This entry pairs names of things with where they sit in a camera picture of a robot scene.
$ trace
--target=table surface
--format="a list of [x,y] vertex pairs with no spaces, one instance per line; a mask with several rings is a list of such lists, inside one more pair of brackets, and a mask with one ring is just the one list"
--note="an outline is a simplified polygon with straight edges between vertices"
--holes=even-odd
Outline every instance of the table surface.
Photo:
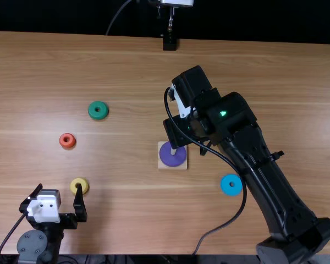
[[[232,170],[189,146],[189,169],[158,170],[166,140],[163,93],[201,65],[221,95],[241,93],[292,187],[318,217],[330,218],[330,45],[0,32],[0,243],[19,204],[42,183],[73,211],[70,182],[90,182],[88,222],[66,230],[61,254],[189,254],[199,237],[235,214],[241,195],[219,189]],[[93,101],[109,105],[100,122]],[[73,150],[59,137],[72,133]],[[26,220],[3,253],[16,253]],[[249,194],[243,214],[207,237],[200,254],[255,254],[268,237]],[[321,251],[330,254],[330,242]]]

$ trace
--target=green ring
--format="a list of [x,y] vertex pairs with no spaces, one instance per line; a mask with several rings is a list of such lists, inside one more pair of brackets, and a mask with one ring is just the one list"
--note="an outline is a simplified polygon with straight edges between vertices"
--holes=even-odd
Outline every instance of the green ring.
[[100,120],[105,118],[109,113],[107,105],[103,102],[96,101],[89,105],[88,114],[91,118],[95,120]]

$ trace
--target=wooden base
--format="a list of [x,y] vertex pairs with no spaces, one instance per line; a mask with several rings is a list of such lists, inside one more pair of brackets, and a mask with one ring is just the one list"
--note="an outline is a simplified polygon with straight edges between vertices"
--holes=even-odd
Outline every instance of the wooden base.
[[160,148],[162,145],[164,145],[167,141],[159,141],[158,142],[158,169],[187,169],[187,163],[188,163],[188,160],[187,160],[187,157],[188,157],[188,153],[187,153],[187,146],[184,146],[185,149],[186,149],[186,160],[180,165],[180,166],[177,166],[177,167],[169,167],[169,166],[166,166],[160,159],[160,155],[159,155],[159,152],[160,152]]

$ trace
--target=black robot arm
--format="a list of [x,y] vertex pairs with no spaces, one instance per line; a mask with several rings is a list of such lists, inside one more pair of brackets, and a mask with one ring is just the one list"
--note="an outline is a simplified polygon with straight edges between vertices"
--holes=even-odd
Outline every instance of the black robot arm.
[[20,205],[19,211],[34,228],[17,242],[18,264],[56,264],[65,229],[76,229],[78,222],[87,222],[81,184],[73,202],[75,213],[58,213],[61,204],[58,190],[45,190],[42,184]]
[[[177,126],[196,141],[209,141],[226,153],[258,203],[271,235],[257,245],[263,263],[302,263],[326,245],[330,219],[317,218],[298,197],[276,164],[284,153],[270,153],[240,94],[221,97],[196,66],[173,79],[169,96],[179,107],[180,115],[173,117]],[[190,143],[170,119],[163,124],[172,148]]]

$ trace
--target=black cable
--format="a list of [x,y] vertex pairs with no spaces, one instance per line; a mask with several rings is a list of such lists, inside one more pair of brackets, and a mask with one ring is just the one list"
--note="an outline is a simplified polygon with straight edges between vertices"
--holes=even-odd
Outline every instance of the black cable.
[[71,260],[75,261],[76,264],[78,264],[78,261],[75,258],[73,258],[73,257],[67,256],[67,255],[60,255],[60,257],[66,257],[68,259],[71,259]]
[[169,104],[167,102],[167,94],[168,94],[168,91],[170,90],[170,87],[168,87],[165,91],[165,94],[164,94],[164,104],[165,104],[165,109],[166,109],[166,113],[167,115],[169,116],[169,119],[170,121],[173,123],[173,125],[176,127],[176,129],[182,134],[183,137],[185,137],[186,139],[188,139],[189,141],[191,141],[192,143],[194,143],[195,145],[199,146],[199,147],[202,147],[202,149],[205,149],[211,153],[213,153],[214,155],[216,155],[217,157],[221,158],[223,161],[225,161],[227,164],[229,164],[231,166],[231,168],[233,168],[235,170],[235,172],[237,172],[238,174],[238,177],[240,178],[241,182],[242,182],[242,188],[243,188],[243,197],[242,197],[242,203],[241,203],[241,206],[240,208],[238,209],[237,213],[227,222],[219,225],[218,227],[215,227],[211,230],[209,230],[208,232],[206,232],[204,235],[202,235],[202,237],[199,239],[198,241],[198,244],[197,244],[197,247],[196,249],[194,250],[194,252],[192,253],[192,255],[196,255],[197,252],[198,252],[198,249],[201,245],[201,243],[203,242],[204,238],[207,237],[208,235],[216,232],[216,231],[219,231],[220,229],[228,226],[229,224],[231,224],[232,222],[234,222],[239,216],[240,214],[243,212],[243,209],[246,205],[246,201],[247,201],[247,186],[246,186],[246,182],[244,182],[244,180],[242,179],[242,177],[240,176],[239,174],[239,170],[237,169],[236,165],[230,161],[227,157],[225,157],[224,155],[222,155],[221,153],[213,150],[212,148],[210,147],[207,147],[197,141],[195,141],[194,139],[192,139],[191,137],[187,136],[186,133],[184,133],[176,124],[176,122],[174,121],[172,115],[171,115],[171,112],[170,112],[170,108],[169,108]]
[[12,233],[16,230],[16,228],[18,227],[18,225],[22,222],[23,218],[26,217],[26,215],[28,214],[28,212],[24,212],[21,217],[17,220],[16,224],[11,228],[10,232],[7,234],[7,236],[4,238],[4,241],[2,241],[1,245],[0,245],[0,254],[2,249],[4,248],[7,240],[9,240],[9,238],[11,237]]
[[106,30],[105,36],[109,35],[109,31],[111,29],[112,24],[114,24],[117,16],[121,13],[122,9],[125,8],[125,6],[127,6],[132,0],[126,0],[126,2],[123,3],[123,5],[121,5],[121,7],[119,8],[119,10],[117,10],[116,14],[114,15],[114,17],[112,18],[108,29]]
[[86,256],[86,260],[84,261],[84,264],[87,264],[88,258],[89,258],[89,255]]

